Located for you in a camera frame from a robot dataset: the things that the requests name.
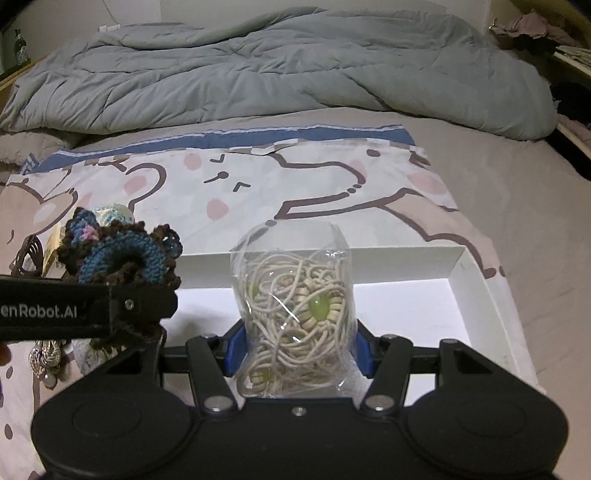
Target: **gray comforter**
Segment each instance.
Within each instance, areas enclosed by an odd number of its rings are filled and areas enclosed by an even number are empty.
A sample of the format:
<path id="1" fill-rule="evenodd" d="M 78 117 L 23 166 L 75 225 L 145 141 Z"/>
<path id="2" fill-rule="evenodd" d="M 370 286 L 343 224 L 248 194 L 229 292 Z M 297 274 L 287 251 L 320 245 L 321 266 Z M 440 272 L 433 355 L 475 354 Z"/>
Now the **gray comforter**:
<path id="1" fill-rule="evenodd" d="M 16 82 L 0 128 L 109 134 L 331 106 L 398 110 L 519 140 L 556 126 L 535 68 L 451 15 L 291 8 L 224 29 L 132 25 Z"/>

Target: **screw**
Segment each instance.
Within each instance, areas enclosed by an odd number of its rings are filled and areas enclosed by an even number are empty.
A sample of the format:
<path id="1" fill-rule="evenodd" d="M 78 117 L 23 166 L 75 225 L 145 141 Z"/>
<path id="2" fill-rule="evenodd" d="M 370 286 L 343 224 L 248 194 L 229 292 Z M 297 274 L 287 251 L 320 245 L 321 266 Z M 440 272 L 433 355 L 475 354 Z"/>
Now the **screw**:
<path id="1" fill-rule="evenodd" d="M 389 410 L 396 405 L 392 397 L 387 395 L 372 395 L 365 399 L 365 404 L 375 411 Z"/>
<path id="2" fill-rule="evenodd" d="M 234 402 L 232 401 L 232 399 L 226 397 L 225 395 L 213 395 L 212 397 L 206 398 L 205 402 L 203 402 L 203 406 L 206 409 L 214 411 L 216 413 L 230 410 L 230 408 L 232 408 L 233 405 Z"/>
<path id="3" fill-rule="evenodd" d="M 304 408 L 304 407 L 293 407 L 291 409 L 291 412 L 296 416 L 296 417 L 303 417 L 304 415 L 306 415 L 306 413 L 308 413 L 308 411 Z"/>

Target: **pink cheek spot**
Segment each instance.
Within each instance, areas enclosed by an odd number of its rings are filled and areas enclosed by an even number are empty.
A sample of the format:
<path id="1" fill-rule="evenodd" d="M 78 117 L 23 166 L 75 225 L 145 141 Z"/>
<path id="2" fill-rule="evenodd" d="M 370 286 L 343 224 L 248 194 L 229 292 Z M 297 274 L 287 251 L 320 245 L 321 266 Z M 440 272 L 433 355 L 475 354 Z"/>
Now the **pink cheek spot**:
<path id="1" fill-rule="evenodd" d="M 183 163 L 188 170 L 198 170 L 201 168 L 201 157 L 198 153 L 190 153 L 185 155 Z"/>
<path id="2" fill-rule="evenodd" d="M 79 201 L 78 201 L 78 207 L 82 207 L 84 209 L 88 208 L 88 205 L 90 204 L 90 199 L 92 198 L 92 192 L 87 193 L 86 195 L 84 195 Z"/>
<path id="3" fill-rule="evenodd" d="M 410 182 L 416 188 L 432 195 L 444 195 L 447 193 L 445 184 L 434 177 L 433 174 L 427 172 L 411 173 L 408 175 Z"/>
<path id="4" fill-rule="evenodd" d="M 207 216 L 210 220 L 219 220 L 229 212 L 228 206 L 221 200 L 213 199 L 207 203 Z"/>
<path id="5" fill-rule="evenodd" d="M 146 180 L 146 177 L 143 175 L 140 175 L 139 177 L 134 177 L 132 179 L 129 179 L 125 185 L 123 185 L 123 189 L 125 190 L 125 193 L 127 193 L 128 195 L 132 195 L 135 192 L 137 192 L 138 190 L 143 189 L 148 183 L 148 180 Z"/>
<path id="6" fill-rule="evenodd" d="M 349 167 L 354 168 L 359 173 L 361 173 L 361 175 L 363 175 L 363 177 L 365 179 L 367 179 L 368 171 L 365 169 L 365 166 L 363 165 L 363 163 L 361 163 L 359 160 L 353 160 L 352 162 L 350 162 Z"/>

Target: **white box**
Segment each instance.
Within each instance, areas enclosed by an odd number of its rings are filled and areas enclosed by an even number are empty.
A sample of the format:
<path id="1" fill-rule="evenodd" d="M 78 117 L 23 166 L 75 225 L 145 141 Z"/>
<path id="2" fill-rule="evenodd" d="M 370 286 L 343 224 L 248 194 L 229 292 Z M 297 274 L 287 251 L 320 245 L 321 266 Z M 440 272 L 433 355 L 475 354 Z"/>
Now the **white box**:
<path id="1" fill-rule="evenodd" d="M 515 375 L 527 370 L 519 368 L 486 281 L 465 247 L 351 252 L 356 314 L 374 335 L 394 333 L 432 347 L 457 338 Z M 177 313 L 163 321 L 167 345 L 183 345 L 204 333 L 221 335 L 238 320 L 229 253 L 184 255 L 176 272 L 183 284 Z M 178 394 L 179 388 L 172 390 Z M 431 376 L 414 378 L 407 403 L 432 389 Z"/>

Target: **beige cord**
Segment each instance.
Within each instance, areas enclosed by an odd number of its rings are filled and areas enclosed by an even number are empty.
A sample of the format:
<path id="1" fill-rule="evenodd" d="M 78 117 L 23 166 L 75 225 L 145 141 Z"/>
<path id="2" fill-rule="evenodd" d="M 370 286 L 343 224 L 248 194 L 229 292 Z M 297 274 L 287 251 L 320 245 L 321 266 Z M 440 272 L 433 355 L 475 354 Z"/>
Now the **beige cord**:
<path id="1" fill-rule="evenodd" d="M 238 373 L 241 396 L 281 396 L 342 382 L 356 327 L 344 261 L 291 253 L 256 259 L 240 283 L 250 310 L 249 342 L 256 345 Z"/>

